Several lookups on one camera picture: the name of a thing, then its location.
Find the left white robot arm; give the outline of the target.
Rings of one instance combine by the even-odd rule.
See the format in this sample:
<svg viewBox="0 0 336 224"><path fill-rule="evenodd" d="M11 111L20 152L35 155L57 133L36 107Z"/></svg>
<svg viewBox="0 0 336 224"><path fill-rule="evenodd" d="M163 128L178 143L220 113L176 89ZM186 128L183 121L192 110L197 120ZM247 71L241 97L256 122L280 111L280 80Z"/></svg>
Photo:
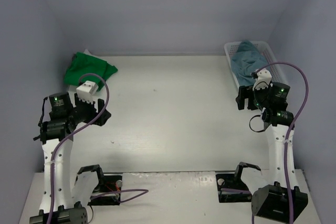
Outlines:
<svg viewBox="0 0 336 224"><path fill-rule="evenodd" d="M90 125L103 126L111 113L108 99L85 100L79 94L71 101L68 92L55 93L43 99L49 101L50 119L39 119L44 154L44 188L38 215L30 223L88 223L86 206L93 192L103 190L105 179L99 165L81 167L75 184L70 184L70 157L74 135Z"/></svg>

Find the green t shirt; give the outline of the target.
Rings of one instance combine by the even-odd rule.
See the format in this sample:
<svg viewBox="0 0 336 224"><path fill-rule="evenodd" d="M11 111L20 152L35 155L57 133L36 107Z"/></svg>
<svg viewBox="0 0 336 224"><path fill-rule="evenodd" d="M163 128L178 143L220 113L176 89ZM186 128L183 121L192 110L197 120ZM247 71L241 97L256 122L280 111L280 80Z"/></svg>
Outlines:
<svg viewBox="0 0 336 224"><path fill-rule="evenodd" d="M100 91L104 87L100 78L96 76L86 76L81 79L81 77L88 73L94 73L100 76L104 81L107 81L117 72L117 67L109 64L107 61L87 55L83 52L77 52L73 56L71 64L65 72L64 83L67 85L78 86L79 83L92 81L98 85L98 91Z"/></svg>

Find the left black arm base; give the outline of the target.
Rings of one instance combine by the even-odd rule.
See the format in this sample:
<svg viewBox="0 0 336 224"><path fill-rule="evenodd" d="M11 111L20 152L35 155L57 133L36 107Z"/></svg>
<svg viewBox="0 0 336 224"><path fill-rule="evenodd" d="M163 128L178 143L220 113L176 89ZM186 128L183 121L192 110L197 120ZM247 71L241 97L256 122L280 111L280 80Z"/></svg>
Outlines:
<svg viewBox="0 0 336 224"><path fill-rule="evenodd" d="M81 167L71 191L75 203L82 206L118 206L122 187L121 174L105 174L100 165Z"/></svg>

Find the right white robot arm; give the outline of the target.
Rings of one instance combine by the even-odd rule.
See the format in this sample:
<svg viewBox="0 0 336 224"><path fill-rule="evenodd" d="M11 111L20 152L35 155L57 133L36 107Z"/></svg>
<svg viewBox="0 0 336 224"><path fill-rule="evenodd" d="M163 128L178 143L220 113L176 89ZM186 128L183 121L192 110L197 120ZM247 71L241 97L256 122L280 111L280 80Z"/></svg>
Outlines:
<svg viewBox="0 0 336 224"><path fill-rule="evenodd" d="M233 184L248 188L253 216L294 223L308 204L293 161L294 115L287 110L290 87L280 82L261 82L256 87L241 86L236 103L239 110L260 110L269 150L268 177L257 165L241 162L232 175Z"/></svg>

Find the blue t shirt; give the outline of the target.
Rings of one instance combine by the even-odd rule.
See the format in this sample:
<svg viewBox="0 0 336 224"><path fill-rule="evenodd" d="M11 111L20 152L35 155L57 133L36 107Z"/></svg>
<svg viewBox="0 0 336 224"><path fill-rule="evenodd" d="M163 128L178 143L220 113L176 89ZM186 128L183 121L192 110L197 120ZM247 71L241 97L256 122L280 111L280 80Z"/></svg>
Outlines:
<svg viewBox="0 0 336 224"><path fill-rule="evenodd" d="M238 45L236 53L230 60L231 70L239 86L253 85L255 79L251 74L267 64L266 58L249 40L244 40Z"/></svg>

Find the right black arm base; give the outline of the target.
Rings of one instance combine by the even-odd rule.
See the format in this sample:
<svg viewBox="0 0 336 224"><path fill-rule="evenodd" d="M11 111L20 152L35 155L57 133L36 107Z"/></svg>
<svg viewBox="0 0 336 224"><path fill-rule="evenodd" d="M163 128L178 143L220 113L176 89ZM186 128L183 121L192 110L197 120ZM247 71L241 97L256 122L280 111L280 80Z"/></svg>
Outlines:
<svg viewBox="0 0 336 224"><path fill-rule="evenodd" d="M234 172L216 172L219 203L251 202L252 194L241 179L244 169L252 168L261 171L260 167L240 162Z"/></svg>

